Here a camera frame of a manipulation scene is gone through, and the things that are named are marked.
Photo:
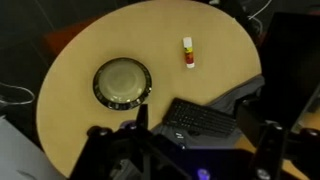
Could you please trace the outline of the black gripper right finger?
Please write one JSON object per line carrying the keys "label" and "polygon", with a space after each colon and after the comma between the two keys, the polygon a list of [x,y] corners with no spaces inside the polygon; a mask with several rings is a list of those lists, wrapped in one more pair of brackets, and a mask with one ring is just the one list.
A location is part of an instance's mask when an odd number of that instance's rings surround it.
{"label": "black gripper right finger", "polygon": [[277,123],[260,125],[248,136],[256,148],[249,169],[253,180],[279,180],[288,132]]}

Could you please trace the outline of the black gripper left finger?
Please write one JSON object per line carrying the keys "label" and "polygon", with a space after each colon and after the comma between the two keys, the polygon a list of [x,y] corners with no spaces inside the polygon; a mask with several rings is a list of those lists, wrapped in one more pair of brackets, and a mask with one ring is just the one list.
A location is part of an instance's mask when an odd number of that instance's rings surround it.
{"label": "black gripper left finger", "polygon": [[92,126],[88,139],[72,170],[69,180],[113,180],[112,171],[117,164],[114,143],[122,138],[123,129]]}

